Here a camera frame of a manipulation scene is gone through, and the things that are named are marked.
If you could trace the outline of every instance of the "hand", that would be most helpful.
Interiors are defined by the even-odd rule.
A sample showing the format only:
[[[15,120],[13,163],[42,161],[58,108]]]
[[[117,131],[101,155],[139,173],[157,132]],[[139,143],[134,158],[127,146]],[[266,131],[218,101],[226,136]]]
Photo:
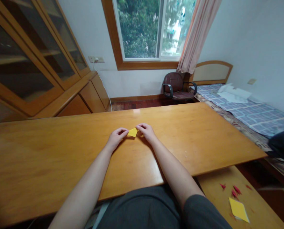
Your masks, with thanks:
[[[140,123],[136,128],[141,131],[146,140],[152,144],[155,140],[158,140],[152,127],[146,123]]]
[[[110,149],[112,152],[117,148],[119,143],[122,141],[122,139],[128,134],[129,130],[125,129],[123,127],[116,129],[111,133],[109,136],[109,139],[105,145],[108,149]]]

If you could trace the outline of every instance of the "white wall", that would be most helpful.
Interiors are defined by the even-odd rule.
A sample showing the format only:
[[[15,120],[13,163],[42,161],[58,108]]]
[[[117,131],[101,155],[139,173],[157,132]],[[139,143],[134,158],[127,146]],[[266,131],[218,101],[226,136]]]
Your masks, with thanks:
[[[260,3],[252,0],[223,1],[201,53],[200,62],[224,60],[232,50],[231,44],[247,27],[244,18],[252,18]],[[102,56],[96,70],[111,98],[160,94],[164,76],[173,70],[117,71],[101,0],[59,0],[83,55]]]
[[[266,1],[233,48],[228,83],[284,111],[284,0]]]
[[[90,69],[88,56],[102,56],[96,63],[111,98],[161,94],[164,76],[175,69],[118,71],[101,0],[59,0]]]

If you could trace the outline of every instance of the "brown chair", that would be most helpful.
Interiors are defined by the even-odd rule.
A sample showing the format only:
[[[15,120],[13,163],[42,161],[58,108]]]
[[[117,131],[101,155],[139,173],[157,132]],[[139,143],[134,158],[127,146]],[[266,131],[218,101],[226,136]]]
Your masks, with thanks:
[[[194,85],[194,93],[184,92],[183,85],[191,83]],[[163,94],[174,100],[190,100],[193,99],[197,93],[197,85],[194,82],[184,82],[179,73],[169,73],[164,77]]]

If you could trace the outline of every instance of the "blue checkered sheet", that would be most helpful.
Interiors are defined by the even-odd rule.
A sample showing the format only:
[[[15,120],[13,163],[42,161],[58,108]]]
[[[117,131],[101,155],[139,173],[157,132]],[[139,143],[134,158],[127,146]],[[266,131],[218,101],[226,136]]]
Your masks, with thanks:
[[[266,103],[232,103],[215,94],[223,84],[198,86],[197,92],[205,99],[222,109],[231,112],[234,117],[254,131],[270,138],[284,131],[284,112]]]

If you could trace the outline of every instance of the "window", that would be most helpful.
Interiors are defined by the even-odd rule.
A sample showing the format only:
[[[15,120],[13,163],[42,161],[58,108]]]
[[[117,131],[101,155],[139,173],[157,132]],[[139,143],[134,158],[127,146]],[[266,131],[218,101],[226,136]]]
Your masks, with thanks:
[[[196,1],[102,0],[118,69],[176,68]]]

